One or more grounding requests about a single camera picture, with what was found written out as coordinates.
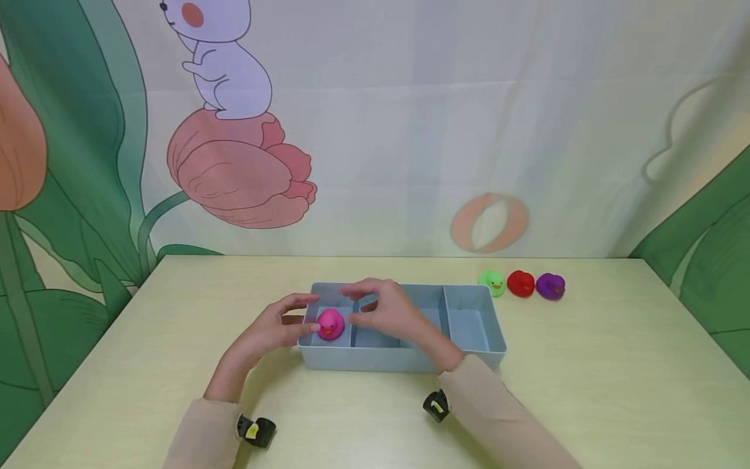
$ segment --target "rubber duck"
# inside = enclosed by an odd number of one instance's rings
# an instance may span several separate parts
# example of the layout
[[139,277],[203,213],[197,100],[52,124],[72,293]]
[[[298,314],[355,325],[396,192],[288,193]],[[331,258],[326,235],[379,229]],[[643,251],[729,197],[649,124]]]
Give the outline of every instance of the rubber duck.
[[508,276],[508,290],[521,298],[534,294],[534,276],[523,270],[517,270]]
[[477,283],[487,285],[490,288],[492,296],[501,296],[506,292],[506,278],[500,272],[485,270],[480,276]]
[[536,290],[544,298],[557,301],[565,294],[565,279],[559,275],[542,274],[536,281]]
[[333,308],[328,308],[320,313],[317,323],[320,325],[318,337],[324,341],[336,340],[344,333],[346,327],[344,316],[341,316],[341,313]]

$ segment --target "purple rubber duck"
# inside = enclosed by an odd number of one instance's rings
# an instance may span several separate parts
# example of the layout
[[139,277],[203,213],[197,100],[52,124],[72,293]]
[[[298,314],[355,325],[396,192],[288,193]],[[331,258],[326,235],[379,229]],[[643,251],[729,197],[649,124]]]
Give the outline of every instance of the purple rubber duck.
[[556,301],[565,294],[565,279],[549,272],[542,274],[536,280],[536,291],[542,297]]

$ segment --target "table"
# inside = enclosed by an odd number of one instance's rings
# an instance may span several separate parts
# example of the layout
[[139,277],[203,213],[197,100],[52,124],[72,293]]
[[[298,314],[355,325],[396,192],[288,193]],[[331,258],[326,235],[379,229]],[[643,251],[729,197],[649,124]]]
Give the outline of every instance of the table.
[[[160,467],[190,401],[263,309],[314,281],[467,284],[485,269],[562,274],[548,302],[495,300],[509,389],[584,467],[750,467],[750,382],[642,260],[168,257],[4,469]],[[434,376],[309,371],[296,349],[251,372],[242,404],[276,422],[236,467],[493,467],[421,409]]]

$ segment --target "beige sleeve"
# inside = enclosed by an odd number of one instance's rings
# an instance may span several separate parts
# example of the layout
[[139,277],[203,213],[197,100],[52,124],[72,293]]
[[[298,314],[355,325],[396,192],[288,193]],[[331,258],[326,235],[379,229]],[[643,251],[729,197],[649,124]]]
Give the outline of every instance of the beige sleeve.
[[166,454],[163,469],[231,469],[240,440],[237,404],[198,399],[190,404]]
[[503,467],[581,469],[477,356],[467,355],[438,382],[456,419]]

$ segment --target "fabric backdrop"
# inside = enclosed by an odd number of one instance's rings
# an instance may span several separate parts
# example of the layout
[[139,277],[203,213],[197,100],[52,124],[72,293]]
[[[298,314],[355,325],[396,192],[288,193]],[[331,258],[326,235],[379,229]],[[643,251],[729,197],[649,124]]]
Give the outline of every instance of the fabric backdrop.
[[635,249],[747,370],[748,31],[748,0],[3,0],[0,461],[165,254]]

